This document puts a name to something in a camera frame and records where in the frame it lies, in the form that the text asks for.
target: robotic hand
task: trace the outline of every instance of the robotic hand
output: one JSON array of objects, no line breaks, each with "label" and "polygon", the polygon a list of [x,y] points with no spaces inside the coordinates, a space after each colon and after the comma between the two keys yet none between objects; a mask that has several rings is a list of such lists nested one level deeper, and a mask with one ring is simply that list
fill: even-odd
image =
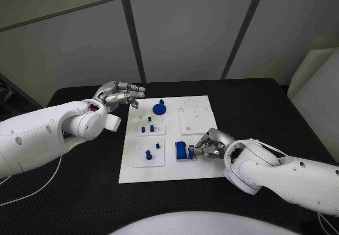
[{"label": "robotic hand", "polygon": [[[40,109],[0,122],[0,178],[44,165],[102,129],[115,132],[121,119],[108,114],[118,104],[137,108],[135,98],[144,98],[144,87],[108,82],[92,99]],[[63,139],[63,131],[70,137]]]},{"label": "robotic hand", "polygon": [[188,152],[223,159],[223,176],[249,194],[262,186],[289,203],[318,213],[339,216],[339,167],[295,157],[276,158],[262,145],[249,139],[236,141],[210,128]]}]

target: white round object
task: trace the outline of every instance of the white round object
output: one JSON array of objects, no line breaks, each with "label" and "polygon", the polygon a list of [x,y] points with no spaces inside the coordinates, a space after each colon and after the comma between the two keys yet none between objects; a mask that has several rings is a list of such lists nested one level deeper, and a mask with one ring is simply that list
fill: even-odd
[{"label": "white round object", "polygon": [[197,107],[197,102],[193,99],[186,100],[184,106],[187,109],[194,109]]},{"label": "white round object", "polygon": [[183,211],[145,218],[111,235],[295,235],[287,229],[233,214]]}]

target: black table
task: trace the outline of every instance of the black table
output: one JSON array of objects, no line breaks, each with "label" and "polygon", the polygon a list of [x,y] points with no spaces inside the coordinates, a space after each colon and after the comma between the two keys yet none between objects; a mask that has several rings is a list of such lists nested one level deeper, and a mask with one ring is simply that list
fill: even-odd
[{"label": "black table", "polygon": [[[334,164],[278,84],[268,78],[148,83],[147,98],[207,95],[217,128],[236,139],[255,138],[287,154]],[[98,86],[56,91],[49,106],[90,98]],[[262,188],[239,191],[225,178],[118,184],[128,106],[116,133],[106,130],[64,156],[47,187],[0,208],[0,234],[108,234],[131,222],[177,211],[243,215],[297,230],[315,212],[288,204]],[[11,177],[0,187],[5,202],[34,192],[57,161]]]}]

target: blue object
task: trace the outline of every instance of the blue object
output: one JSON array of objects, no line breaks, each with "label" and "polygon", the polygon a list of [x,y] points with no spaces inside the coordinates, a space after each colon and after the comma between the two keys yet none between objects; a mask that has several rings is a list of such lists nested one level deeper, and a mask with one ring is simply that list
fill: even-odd
[{"label": "blue object", "polygon": [[176,159],[187,159],[186,143],[183,141],[176,142]]},{"label": "blue object", "polygon": [[160,99],[158,104],[154,105],[152,107],[152,113],[155,115],[161,115],[165,112],[165,106],[164,106],[164,101]]},{"label": "blue object", "polygon": [[145,159],[151,160],[150,150],[145,151]]},{"label": "blue object", "polygon": [[188,159],[190,159],[190,160],[193,159],[193,153],[190,153],[190,152],[188,152]]}]

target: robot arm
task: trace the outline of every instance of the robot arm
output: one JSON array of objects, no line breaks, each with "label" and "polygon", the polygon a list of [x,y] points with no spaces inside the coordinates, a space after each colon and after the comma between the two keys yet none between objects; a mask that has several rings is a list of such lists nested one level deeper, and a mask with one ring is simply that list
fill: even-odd
[{"label": "robot arm", "polygon": [[258,141],[236,141],[216,129],[209,129],[188,152],[223,158],[223,176],[243,192],[253,195],[265,186],[287,202],[339,216],[339,167],[289,156],[276,158]]},{"label": "robot arm", "polygon": [[[108,82],[92,99],[73,101],[18,115],[0,123],[0,178],[44,165],[102,129],[115,132],[121,119],[108,114],[119,103],[137,108],[135,98],[145,89],[135,85]],[[63,139],[63,131],[70,137]]]}]

